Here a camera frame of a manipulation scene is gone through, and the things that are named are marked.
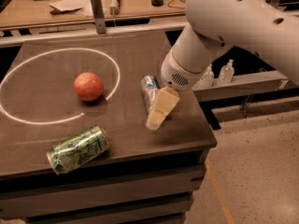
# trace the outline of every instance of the spray bottle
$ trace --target spray bottle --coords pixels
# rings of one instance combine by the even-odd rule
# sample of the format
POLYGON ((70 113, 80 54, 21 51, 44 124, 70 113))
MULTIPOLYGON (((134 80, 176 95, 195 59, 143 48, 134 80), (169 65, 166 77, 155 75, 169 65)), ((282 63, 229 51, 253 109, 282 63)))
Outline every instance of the spray bottle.
POLYGON ((233 79, 235 69, 233 68, 234 60, 230 59, 229 62, 224 65, 219 74, 219 81, 223 83, 230 83, 233 79))
POLYGON ((212 71, 212 64, 210 64, 207 68, 203 76, 199 80, 199 84, 204 87, 208 88, 212 86, 214 79, 214 72, 212 71))

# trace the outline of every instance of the wooden workbench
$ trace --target wooden workbench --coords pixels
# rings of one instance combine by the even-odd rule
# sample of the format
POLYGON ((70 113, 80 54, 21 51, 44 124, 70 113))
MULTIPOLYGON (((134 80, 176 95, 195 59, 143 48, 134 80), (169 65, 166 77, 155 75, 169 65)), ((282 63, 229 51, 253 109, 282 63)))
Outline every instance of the wooden workbench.
POLYGON ((169 49, 163 32, 26 42, 0 89, 0 218, 182 223, 216 140, 192 91, 180 94, 158 131, 146 128, 141 78, 159 77, 169 49), (96 103, 81 102, 73 91, 83 71, 104 80, 96 103), (47 150, 94 124, 105 128, 110 150, 56 175, 47 150))
MULTIPOLYGON (((86 17, 82 10, 61 15, 51 15, 53 7, 51 1, 12 0, 9 5, 0 13, 0 31, 20 28, 45 27, 66 24, 82 24, 94 21, 92 16, 86 17)), ((113 16, 109 13, 111 0, 102 0, 103 8, 107 11, 106 21, 112 21, 113 16)), ((154 7, 150 0, 121 0, 120 14, 115 20, 140 20, 156 17, 167 17, 184 15, 184 2, 176 0, 164 0, 164 5, 154 7)))

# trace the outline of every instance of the floor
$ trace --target floor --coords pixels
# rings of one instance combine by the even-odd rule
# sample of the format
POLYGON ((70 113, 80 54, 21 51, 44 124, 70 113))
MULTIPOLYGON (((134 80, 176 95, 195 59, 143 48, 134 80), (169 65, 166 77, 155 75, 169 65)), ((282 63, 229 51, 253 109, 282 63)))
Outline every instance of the floor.
POLYGON ((299 97, 213 113, 218 145, 185 224, 299 223, 299 97))

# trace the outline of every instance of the white curved line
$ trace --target white curved line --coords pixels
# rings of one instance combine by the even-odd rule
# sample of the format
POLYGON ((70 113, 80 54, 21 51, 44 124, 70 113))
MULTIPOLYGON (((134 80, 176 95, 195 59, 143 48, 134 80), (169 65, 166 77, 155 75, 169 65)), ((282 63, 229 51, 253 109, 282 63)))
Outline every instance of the white curved line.
MULTIPOLYGON (((0 84, 0 90, 2 89, 3 84, 8 80, 8 78, 16 70, 18 70, 19 68, 21 68, 26 63, 29 63, 32 60, 37 59, 37 58, 39 58, 41 56, 49 55, 49 54, 52 54, 52 53, 55 53, 55 52, 66 51, 66 50, 76 50, 76 49, 78 49, 78 50, 87 50, 87 51, 96 52, 96 53, 99 53, 101 55, 104 55, 105 57, 109 58, 112 61, 112 63, 115 65, 115 68, 117 69, 118 78, 117 78, 117 81, 116 81, 116 85, 114 86, 114 88, 111 91, 111 93, 106 97, 106 99, 108 100, 109 98, 111 98, 111 96, 114 94, 114 92, 116 91, 116 89, 119 87, 119 84, 120 84, 121 73, 120 73, 119 66, 117 65, 117 63, 110 56, 108 56, 104 52, 96 50, 96 49, 85 49, 85 48, 55 49, 55 50, 51 50, 51 51, 47 51, 47 52, 38 54, 38 55, 36 55, 36 56, 34 56, 32 58, 29 58, 28 60, 20 63, 18 66, 16 66, 15 68, 13 68, 9 73, 7 73, 7 75, 4 77, 4 79, 2 80, 2 82, 0 84)), ((0 101, 0 110, 1 110, 2 113, 4 113, 6 116, 8 116, 11 119, 14 119, 14 120, 16 120, 18 122, 22 122, 22 123, 26 123, 26 124, 33 124, 33 125, 49 125, 49 124, 63 123, 63 122, 74 120, 74 119, 78 119, 78 118, 84 116, 84 113, 80 113, 80 114, 78 114, 78 115, 76 115, 74 117, 68 118, 68 119, 59 119, 59 120, 48 121, 48 122, 32 122, 32 121, 25 120, 25 119, 19 119, 19 118, 16 118, 16 117, 8 114, 8 112, 2 107, 1 101, 0 101)))

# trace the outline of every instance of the robotic arm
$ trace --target robotic arm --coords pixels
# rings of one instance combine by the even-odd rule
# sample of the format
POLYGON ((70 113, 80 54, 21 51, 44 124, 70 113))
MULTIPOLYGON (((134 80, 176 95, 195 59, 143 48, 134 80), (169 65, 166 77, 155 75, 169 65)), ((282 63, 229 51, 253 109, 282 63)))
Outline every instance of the robotic arm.
MULTIPOLYGON (((161 70, 164 85, 172 88, 175 97, 170 107, 178 102, 174 91, 191 89, 209 64, 232 46, 246 49, 299 85, 299 18, 264 0, 186 0, 186 17, 189 25, 161 70)), ((155 112, 170 111, 158 106, 151 113, 155 112)), ((163 121, 149 113, 148 122, 160 127, 163 121)))

